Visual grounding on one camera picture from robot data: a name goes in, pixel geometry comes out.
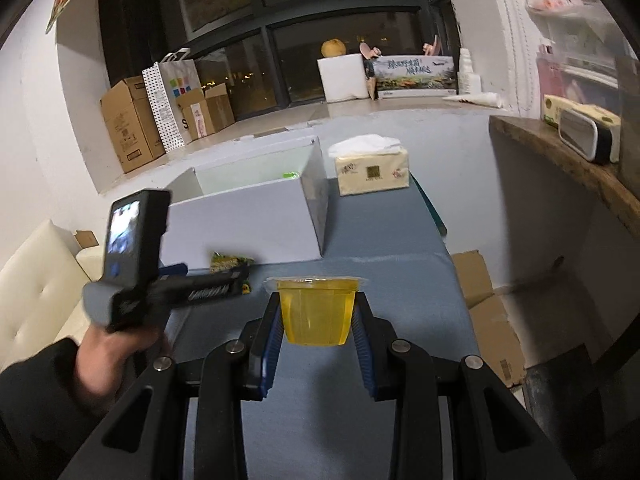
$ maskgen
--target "shopping bag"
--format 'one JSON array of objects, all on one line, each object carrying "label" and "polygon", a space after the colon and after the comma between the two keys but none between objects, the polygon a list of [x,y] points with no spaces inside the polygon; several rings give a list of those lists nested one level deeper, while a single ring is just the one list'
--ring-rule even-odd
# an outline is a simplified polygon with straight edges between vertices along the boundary
[{"label": "shopping bag", "polygon": [[187,121],[175,101],[189,90],[200,88],[200,78],[193,59],[184,59],[189,53],[188,48],[170,52],[142,71],[162,145],[168,152],[193,140]]}]

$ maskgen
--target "hand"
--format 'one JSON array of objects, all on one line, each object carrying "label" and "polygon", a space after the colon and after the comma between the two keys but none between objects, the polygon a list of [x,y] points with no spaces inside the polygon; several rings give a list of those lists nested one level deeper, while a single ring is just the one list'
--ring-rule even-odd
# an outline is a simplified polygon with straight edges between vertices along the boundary
[{"label": "hand", "polygon": [[93,323],[76,355],[74,387],[78,401],[93,412],[104,412],[113,402],[127,358],[149,348],[160,330],[153,326],[108,333]]}]

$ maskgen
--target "gray table surface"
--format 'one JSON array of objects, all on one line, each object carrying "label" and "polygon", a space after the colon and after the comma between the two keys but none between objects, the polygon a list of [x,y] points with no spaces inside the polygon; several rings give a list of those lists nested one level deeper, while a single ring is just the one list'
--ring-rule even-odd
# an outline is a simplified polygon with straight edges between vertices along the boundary
[{"label": "gray table surface", "polygon": [[[178,334],[177,361],[204,357],[262,315],[270,276],[358,276],[374,315],[434,356],[478,353],[455,268],[412,184],[407,189],[340,197],[330,181],[324,257],[252,267],[252,293],[194,309]],[[386,479],[395,403],[373,402],[351,335],[343,346],[282,344],[273,388],[243,402],[251,479]],[[193,438],[190,414],[188,439]],[[186,468],[190,466],[189,453]]]}]

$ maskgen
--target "blue gripper pad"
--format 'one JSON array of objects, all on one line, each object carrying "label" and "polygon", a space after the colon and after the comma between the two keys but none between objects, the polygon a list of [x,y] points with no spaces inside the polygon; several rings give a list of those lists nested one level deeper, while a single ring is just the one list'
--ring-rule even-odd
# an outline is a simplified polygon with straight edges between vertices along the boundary
[{"label": "blue gripper pad", "polygon": [[267,392],[273,386],[283,336],[284,323],[282,322],[282,308],[280,304],[278,304],[278,309],[273,317],[271,329],[269,330],[269,337],[264,349],[264,354],[262,354],[262,381],[260,382],[260,392],[263,397],[267,396]]},{"label": "blue gripper pad", "polygon": [[369,395],[371,397],[376,397],[378,394],[378,386],[376,384],[376,375],[373,369],[373,352],[371,351],[371,345],[369,344],[367,333],[364,330],[362,317],[357,303],[353,306],[353,313],[351,314],[351,332],[353,333],[353,340],[356,343],[356,352],[358,354],[358,362],[360,363],[362,382],[369,392]]}]

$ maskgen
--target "silver bolt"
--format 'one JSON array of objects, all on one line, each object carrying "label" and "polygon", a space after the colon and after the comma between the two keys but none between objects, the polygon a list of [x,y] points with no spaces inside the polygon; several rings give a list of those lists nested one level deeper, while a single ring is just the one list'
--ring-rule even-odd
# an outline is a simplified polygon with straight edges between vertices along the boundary
[{"label": "silver bolt", "polygon": [[239,339],[233,339],[226,344],[225,350],[230,354],[238,354],[244,350],[244,343]]},{"label": "silver bolt", "polygon": [[405,354],[411,349],[411,343],[404,339],[396,339],[391,343],[391,349],[399,354]]},{"label": "silver bolt", "polygon": [[170,368],[173,363],[174,362],[171,361],[170,357],[159,357],[154,361],[154,369],[158,372],[162,372],[163,370],[167,370],[167,368]]},{"label": "silver bolt", "polygon": [[482,358],[478,357],[477,355],[468,355],[465,357],[465,365],[467,365],[472,370],[479,370],[480,368],[482,368],[483,364],[484,361],[482,361]]}]

